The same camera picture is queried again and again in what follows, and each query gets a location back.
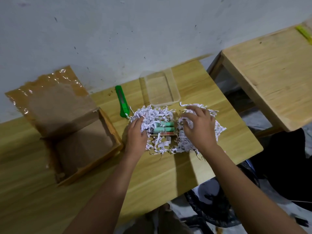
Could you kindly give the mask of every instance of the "white wall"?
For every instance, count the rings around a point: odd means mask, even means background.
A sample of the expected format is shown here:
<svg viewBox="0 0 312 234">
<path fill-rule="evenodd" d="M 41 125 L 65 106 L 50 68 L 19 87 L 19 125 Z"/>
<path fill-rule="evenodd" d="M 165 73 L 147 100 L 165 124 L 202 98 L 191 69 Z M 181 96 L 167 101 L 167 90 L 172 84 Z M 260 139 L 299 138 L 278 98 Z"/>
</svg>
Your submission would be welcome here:
<svg viewBox="0 0 312 234">
<path fill-rule="evenodd" d="M 0 122 L 20 116 L 6 91 L 62 66 L 95 92 L 299 23 L 311 10 L 312 0 L 0 0 Z"/>
</svg>

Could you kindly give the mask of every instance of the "wooden stool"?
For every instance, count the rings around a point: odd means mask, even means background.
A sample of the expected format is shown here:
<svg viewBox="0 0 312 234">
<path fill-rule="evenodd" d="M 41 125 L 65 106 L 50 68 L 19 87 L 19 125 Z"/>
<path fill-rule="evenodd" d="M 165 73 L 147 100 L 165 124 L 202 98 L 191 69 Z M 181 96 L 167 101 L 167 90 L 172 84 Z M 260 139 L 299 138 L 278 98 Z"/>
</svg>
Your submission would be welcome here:
<svg viewBox="0 0 312 234">
<path fill-rule="evenodd" d="M 294 28 L 224 49 L 210 76 L 225 67 L 273 127 L 256 137 L 294 131 L 312 121 L 312 45 Z"/>
</svg>

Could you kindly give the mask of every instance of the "pile of shredded paper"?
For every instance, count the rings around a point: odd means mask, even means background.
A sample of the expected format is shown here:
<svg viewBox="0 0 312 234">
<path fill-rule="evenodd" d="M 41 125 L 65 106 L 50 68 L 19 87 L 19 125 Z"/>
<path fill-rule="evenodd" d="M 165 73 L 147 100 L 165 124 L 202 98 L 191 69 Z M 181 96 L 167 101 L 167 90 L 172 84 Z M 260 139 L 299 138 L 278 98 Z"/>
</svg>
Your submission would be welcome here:
<svg viewBox="0 0 312 234">
<path fill-rule="evenodd" d="M 207 109 L 207 106 L 204 106 L 203 104 L 181 104 L 180 106 L 185 107 L 189 105 L 198 106 L 200 108 Z M 216 116 L 216 113 L 218 111 L 213 111 L 208 109 L 210 114 L 212 116 Z M 144 117 L 141 131 L 147 130 L 148 137 L 152 134 L 154 128 L 157 127 L 156 123 L 163 122 L 170 122 L 174 121 L 173 113 L 175 112 L 174 109 L 169 110 L 168 107 L 163 108 L 152 108 L 152 106 L 143 106 L 141 109 L 138 109 L 136 112 L 133 112 L 133 116 L 129 117 L 130 122 L 134 121 L 136 118 Z M 184 112 L 189 112 L 195 114 L 193 110 L 184 109 Z M 146 150 L 149 150 L 150 153 L 154 151 L 154 153 L 151 154 L 164 154 L 164 152 L 169 153 L 182 153 L 182 152 L 189 152 L 190 150 L 195 151 L 197 154 L 199 154 L 198 150 L 194 147 L 194 145 L 190 142 L 190 140 L 186 137 L 184 134 L 183 129 L 183 119 L 185 119 L 190 128 L 193 128 L 193 122 L 185 117 L 181 117 L 177 120 L 177 139 L 175 142 L 177 142 L 177 145 L 172 146 L 169 148 L 169 145 L 171 143 L 171 137 L 169 136 L 160 136 L 160 133 L 155 138 L 150 138 L 147 141 L 146 144 Z M 219 122 L 216 121 L 215 124 L 215 132 L 216 132 L 216 139 L 218 141 L 218 137 L 222 131 L 224 131 L 226 128 L 222 127 Z"/>
</svg>

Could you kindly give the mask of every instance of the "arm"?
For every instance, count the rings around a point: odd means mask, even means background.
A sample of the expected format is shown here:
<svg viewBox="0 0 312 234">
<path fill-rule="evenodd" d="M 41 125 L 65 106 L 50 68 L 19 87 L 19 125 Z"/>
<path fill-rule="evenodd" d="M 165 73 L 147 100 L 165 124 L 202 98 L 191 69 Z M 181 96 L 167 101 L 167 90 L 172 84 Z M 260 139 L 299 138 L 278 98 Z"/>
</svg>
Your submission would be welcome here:
<svg viewBox="0 0 312 234">
<path fill-rule="evenodd" d="M 184 123 L 184 132 L 210 164 L 225 195 L 248 233 L 306 233 L 277 204 L 271 201 L 217 145 L 215 118 L 207 110 L 189 106 L 185 113 L 193 129 Z"/>
<path fill-rule="evenodd" d="M 144 153 L 147 133 L 141 133 L 143 118 L 128 128 L 125 153 L 114 172 L 64 231 L 64 234 L 113 233 L 133 170 Z"/>
</svg>

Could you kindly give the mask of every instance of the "forearm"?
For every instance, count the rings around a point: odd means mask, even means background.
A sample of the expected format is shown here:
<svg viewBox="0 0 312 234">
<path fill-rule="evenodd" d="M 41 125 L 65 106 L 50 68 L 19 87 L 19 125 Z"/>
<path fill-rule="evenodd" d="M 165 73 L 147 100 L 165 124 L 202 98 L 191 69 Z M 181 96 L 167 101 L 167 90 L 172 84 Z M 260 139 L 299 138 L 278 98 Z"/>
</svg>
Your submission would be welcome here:
<svg viewBox="0 0 312 234">
<path fill-rule="evenodd" d="M 221 147 L 210 151 L 202 151 L 202 155 L 248 233 L 305 233 L 244 175 Z"/>
<path fill-rule="evenodd" d="M 64 233 L 113 233 L 136 163 L 125 154 Z"/>
</svg>

